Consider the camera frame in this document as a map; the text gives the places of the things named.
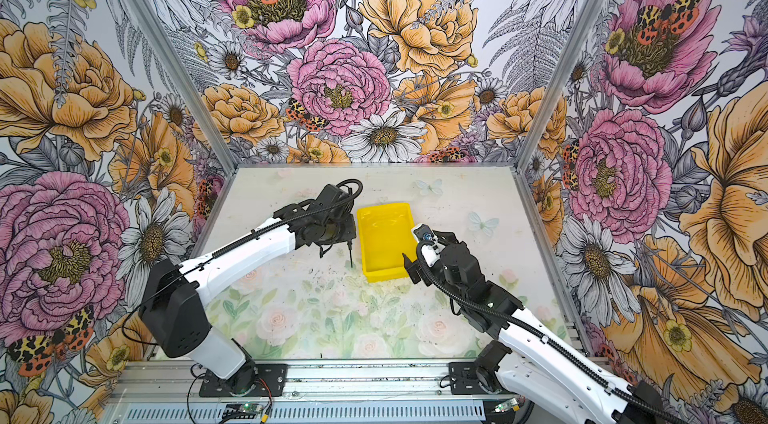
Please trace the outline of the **red handled screwdriver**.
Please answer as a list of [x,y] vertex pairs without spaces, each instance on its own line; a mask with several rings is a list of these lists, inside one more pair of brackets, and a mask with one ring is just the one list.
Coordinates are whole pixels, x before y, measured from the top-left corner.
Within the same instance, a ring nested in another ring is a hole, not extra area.
[[349,240],[349,241],[347,241],[346,244],[347,244],[347,249],[348,249],[349,267],[351,269],[354,269],[353,241]]

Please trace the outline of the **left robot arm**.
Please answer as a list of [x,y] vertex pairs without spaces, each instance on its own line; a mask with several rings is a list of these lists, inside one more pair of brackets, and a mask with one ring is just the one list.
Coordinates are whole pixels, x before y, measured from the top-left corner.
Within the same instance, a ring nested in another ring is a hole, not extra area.
[[233,283],[270,261],[303,246],[321,254],[356,238],[353,206],[360,180],[327,184],[316,198],[278,209],[244,236],[199,257],[156,263],[136,313],[155,344],[169,358],[186,358],[215,376],[233,395],[250,392],[258,381],[253,358],[215,328],[207,305]]

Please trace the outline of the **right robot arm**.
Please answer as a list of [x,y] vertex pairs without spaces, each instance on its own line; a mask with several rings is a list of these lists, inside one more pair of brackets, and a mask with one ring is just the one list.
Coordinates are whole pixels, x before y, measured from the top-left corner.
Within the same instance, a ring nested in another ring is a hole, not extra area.
[[427,225],[413,235],[415,256],[404,260],[411,281],[435,286],[455,315],[491,339],[474,360],[485,393],[521,395],[566,423],[675,422],[651,386],[601,368],[487,279],[466,242]]

